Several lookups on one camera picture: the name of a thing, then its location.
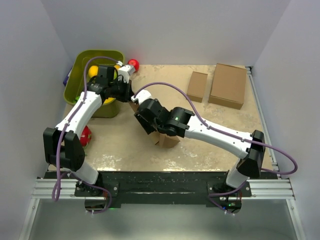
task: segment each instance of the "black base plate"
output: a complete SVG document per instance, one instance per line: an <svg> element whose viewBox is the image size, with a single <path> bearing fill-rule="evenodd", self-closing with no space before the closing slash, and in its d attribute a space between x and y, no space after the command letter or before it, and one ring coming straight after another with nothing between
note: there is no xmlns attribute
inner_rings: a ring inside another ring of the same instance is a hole
<svg viewBox="0 0 320 240"><path fill-rule="evenodd" d="M208 199L208 194L213 193L210 187L223 183L226 177L224 171L101 171L100 173L104 186L111 192L112 208L120 208L121 204L182 204L214 207ZM44 178L55 179L56 172L47 172ZM259 179L277 179L277 175L262 172ZM242 197L251 196L249 183L241 189L241 192ZM75 190L74 195L91 197L88 192L78 190ZM214 200L221 203L218 197Z"/></svg>

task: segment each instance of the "purple object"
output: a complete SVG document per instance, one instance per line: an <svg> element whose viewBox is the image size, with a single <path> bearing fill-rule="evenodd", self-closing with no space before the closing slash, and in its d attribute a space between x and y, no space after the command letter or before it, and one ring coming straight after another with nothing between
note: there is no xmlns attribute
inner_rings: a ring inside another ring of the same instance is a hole
<svg viewBox="0 0 320 240"><path fill-rule="evenodd" d="M71 70L72 70L72 68L70 69L70 71L69 71L68 75L67 75L67 76L64 78L64 80L63 80L63 85L64 85L64 86L66 86L66 85L67 85L67 82L68 82L69 77L70 77L70 74L71 74Z"/></svg>

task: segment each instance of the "small cardboard box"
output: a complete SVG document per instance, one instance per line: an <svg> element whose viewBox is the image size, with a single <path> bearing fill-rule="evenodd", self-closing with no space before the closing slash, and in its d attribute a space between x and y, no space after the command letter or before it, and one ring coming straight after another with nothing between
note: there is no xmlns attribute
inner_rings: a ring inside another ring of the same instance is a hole
<svg viewBox="0 0 320 240"><path fill-rule="evenodd" d="M218 63L214 70L209 103L241 109L245 101L247 70Z"/></svg>
<svg viewBox="0 0 320 240"><path fill-rule="evenodd" d="M129 105L132 108L132 110L136 113L139 108L139 104L129 102ZM168 136L158 131L151 132L149 134L149 137L154 145L157 145L160 148L164 148L164 149L173 148L175 145L177 145L180 142L177 136Z"/></svg>
<svg viewBox="0 0 320 240"><path fill-rule="evenodd" d="M194 71L190 77L190 82L186 95L195 102L202 102L205 95L208 74Z"/></svg>

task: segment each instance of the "tan floor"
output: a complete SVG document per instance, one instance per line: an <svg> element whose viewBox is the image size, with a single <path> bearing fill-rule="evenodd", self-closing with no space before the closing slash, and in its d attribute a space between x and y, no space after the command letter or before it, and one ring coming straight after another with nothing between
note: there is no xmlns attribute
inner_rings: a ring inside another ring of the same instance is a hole
<svg viewBox="0 0 320 240"><path fill-rule="evenodd" d="M214 65L141 65L131 77L132 88L135 92L151 82L167 82L186 91L192 71L207 73L204 99L202 103L194 102L201 116L243 132L262 130L249 79L241 110L208 103L214 70ZM147 90L168 110L177 106L191 110L184 97L168 86L151 86ZM171 149L153 145L127 103L121 103L115 118L92 118L88 127L92 140L85 149L85 160L98 171L227 171L237 160L221 148L194 139L181 138ZM268 151L263 167L272 168Z"/></svg>

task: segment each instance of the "yellow toy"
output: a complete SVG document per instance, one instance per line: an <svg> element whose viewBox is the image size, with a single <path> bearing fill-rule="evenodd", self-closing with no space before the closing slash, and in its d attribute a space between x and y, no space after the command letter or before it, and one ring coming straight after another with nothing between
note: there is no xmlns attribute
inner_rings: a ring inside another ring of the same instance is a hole
<svg viewBox="0 0 320 240"><path fill-rule="evenodd" d="M114 65L114 67L118 70L120 68L119 65ZM98 66L96 65L93 65L89 68L89 71L88 71L88 76L89 78L92 78L94 76L97 76L98 74ZM114 78L113 79L116 79L118 76L117 76L117 73L116 71L114 71ZM113 97L109 97L107 98L106 100L104 100L103 104L109 104L111 103L112 101L114 100Z"/></svg>

